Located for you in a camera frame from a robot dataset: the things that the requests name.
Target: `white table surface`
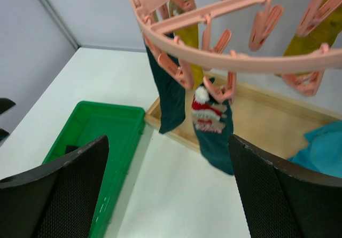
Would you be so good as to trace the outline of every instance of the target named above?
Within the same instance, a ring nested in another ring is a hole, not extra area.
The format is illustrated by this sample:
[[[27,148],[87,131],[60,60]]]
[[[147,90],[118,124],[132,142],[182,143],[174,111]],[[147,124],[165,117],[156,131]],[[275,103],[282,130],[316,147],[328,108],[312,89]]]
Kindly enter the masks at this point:
[[[0,147],[0,179],[42,163],[79,101],[140,106],[158,93],[146,53],[79,49]],[[106,237],[250,237],[234,177],[146,127]]]

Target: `green cloth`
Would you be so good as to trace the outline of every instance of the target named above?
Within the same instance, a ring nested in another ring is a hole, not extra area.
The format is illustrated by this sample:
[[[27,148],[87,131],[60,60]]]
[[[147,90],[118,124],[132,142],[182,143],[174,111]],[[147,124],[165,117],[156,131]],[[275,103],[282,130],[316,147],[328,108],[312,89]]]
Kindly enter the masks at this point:
[[[210,78],[210,81],[213,83],[215,78]],[[195,111],[201,112],[199,114],[197,113],[197,116],[203,116],[204,114],[208,116],[214,114],[213,110],[208,109],[207,104],[212,106],[212,104],[217,104],[217,102],[215,99],[209,96],[209,101],[203,105],[204,110],[198,110],[198,104],[197,107],[195,107],[194,101],[192,103],[193,127],[199,141],[201,154],[213,167],[223,171],[226,174],[234,175],[228,147],[228,138],[231,134],[233,134],[234,131],[232,111],[230,109],[229,103],[228,101],[222,103],[222,105],[227,107],[227,110],[222,113],[222,116],[219,120],[225,124],[225,127],[222,129],[221,133],[200,130],[194,122],[194,115],[196,115],[194,114]]]
[[[167,74],[157,63],[150,49],[145,45],[149,57],[154,82],[160,98],[159,133],[167,133],[178,127],[185,120],[185,88]],[[179,66],[178,60],[170,58]]]

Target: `towel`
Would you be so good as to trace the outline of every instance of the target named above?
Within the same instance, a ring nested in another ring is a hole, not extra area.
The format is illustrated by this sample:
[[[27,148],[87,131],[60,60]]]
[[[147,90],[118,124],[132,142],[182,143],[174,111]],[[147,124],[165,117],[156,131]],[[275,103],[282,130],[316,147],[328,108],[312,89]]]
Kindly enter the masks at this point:
[[[342,178],[342,121],[333,122],[304,135],[309,145],[290,162],[323,174]]]

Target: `christmas sock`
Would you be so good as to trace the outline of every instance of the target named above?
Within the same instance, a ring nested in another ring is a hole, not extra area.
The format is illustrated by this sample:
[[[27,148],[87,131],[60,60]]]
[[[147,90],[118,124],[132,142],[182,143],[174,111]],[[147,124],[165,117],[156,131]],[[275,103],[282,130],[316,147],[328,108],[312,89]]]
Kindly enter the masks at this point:
[[[185,88],[158,65],[147,46],[146,50],[160,98],[161,125],[159,132],[164,134],[175,129],[185,120]],[[176,58],[171,56],[170,58],[179,66]]]
[[[234,126],[228,101],[218,104],[200,84],[193,97],[192,122],[202,155],[212,166],[234,175],[228,148]]]

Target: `green plastic bin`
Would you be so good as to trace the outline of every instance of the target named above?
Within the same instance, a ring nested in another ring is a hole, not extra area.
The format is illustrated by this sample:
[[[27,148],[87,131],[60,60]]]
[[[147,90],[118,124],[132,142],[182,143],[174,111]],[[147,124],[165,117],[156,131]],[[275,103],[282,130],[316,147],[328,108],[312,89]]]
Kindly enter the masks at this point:
[[[92,219],[90,238],[102,238],[118,200],[134,152],[143,133],[145,111],[82,101],[77,104],[43,163],[65,154],[66,146],[83,146],[107,135],[110,152]]]

